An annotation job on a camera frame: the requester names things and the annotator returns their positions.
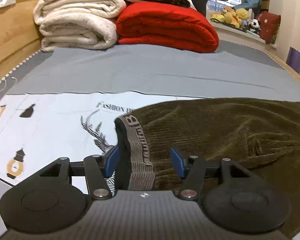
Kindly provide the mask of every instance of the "gray bed sheet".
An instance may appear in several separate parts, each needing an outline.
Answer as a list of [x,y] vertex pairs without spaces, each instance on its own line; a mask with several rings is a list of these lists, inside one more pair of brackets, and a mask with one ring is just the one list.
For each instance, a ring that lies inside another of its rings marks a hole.
[[[16,85],[12,77],[17,78]],[[208,54],[144,44],[116,45],[104,51],[67,48],[39,52],[6,81],[0,98],[5,93],[138,91],[300,101],[300,84],[268,55],[227,41],[220,41],[217,51]],[[0,90],[3,88],[4,82],[0,84]],[[0,197],[9,188],[0,182]],[[0,218],[0,234],[4,230]]]

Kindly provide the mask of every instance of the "window sill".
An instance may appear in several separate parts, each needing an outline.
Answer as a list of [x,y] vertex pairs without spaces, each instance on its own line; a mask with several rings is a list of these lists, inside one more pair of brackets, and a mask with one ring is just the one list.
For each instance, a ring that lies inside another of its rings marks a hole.
[[[248,33],[244,33],[242,31],[233,29],[231,27],[228,27],[228,26],[225,26],[225,25],[222,25],[222,24],[219,24],[219,23],[211,22],[210,20],[209,20],[209,22],[216,29],[216,31],[218,31],[218,29],[222,29],[222,30],[227,31],[227,32],[236,33],[237,35],[245,36],[249,39],[255,40],[257,42],[260,42],[260,43],[263,43],[264,45],[266,45],[266,42],[263,39],[260,39],[258,37],[253,36],[253,35],[250,35]],[[273,49],[277,48],[277,46],[275,44],[268,44],[268,46],[272,47]]]

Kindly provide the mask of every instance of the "metal screw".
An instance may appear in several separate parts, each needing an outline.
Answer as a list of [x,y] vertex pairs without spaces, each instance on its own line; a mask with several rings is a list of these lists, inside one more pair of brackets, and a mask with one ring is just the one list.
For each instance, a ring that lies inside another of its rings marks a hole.
[[195,192],[192,189],[185,189],[183,191],[181,191],[181,196],[186,197],[186,198],[192,198],[195,197],[197,195],[197,192]]
[[141,195],[140,195],[141,197],[143,197],[143,198],[147,198],[147,197],[149,197],[150,195],[148,194],[148,193],[142,193]]
[[96,197],[106,197],[106,196],[108,196],[109,191],[107,191],[107,190],[104,189],[104,188],[98,188],[98,189],[95,189],[95,190],[93,191],[93,194],[94,194]]

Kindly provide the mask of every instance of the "deer print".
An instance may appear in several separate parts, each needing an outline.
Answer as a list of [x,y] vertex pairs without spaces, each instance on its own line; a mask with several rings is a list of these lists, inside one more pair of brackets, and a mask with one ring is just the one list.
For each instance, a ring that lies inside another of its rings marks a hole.
[[[83,129],[85,129],[89,134],[91,134],[95,138],[95,140],[94,140],[95,145],[102,151],[102,155],[104,155],[111,149],[111,147],[113,145],[108,144],[108,142],[106,141],[106,136],[100,131],[102,122],[100,122],[97,125],[95,130],[93,130],[92,124],[90,124],[91,117],[99,111],[100,111],[100,109],[97,109],[96,111],[92,112],[86,118],[85,122],[83,122],[83,117],[81,116],[80,121],[81,121],[81,125],[82,125]],[[106,179],[106,182],[108,184],[109,189],[112,192],[112,195],[114,194],[114,190],[115,190],[114,174],[115,174],[115,172],[112,174],[112,176],[109,179]]]

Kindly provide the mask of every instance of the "wooden bed frame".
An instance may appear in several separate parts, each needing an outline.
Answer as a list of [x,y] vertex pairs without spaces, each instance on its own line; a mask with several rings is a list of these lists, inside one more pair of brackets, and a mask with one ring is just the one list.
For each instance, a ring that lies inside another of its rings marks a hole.
[[[0,79],[12,68],[40,49],[42,35],[33,21],[38,0],[17,0],[0,9]],[[270,51],[265,51],[300,83],[300,75]]]

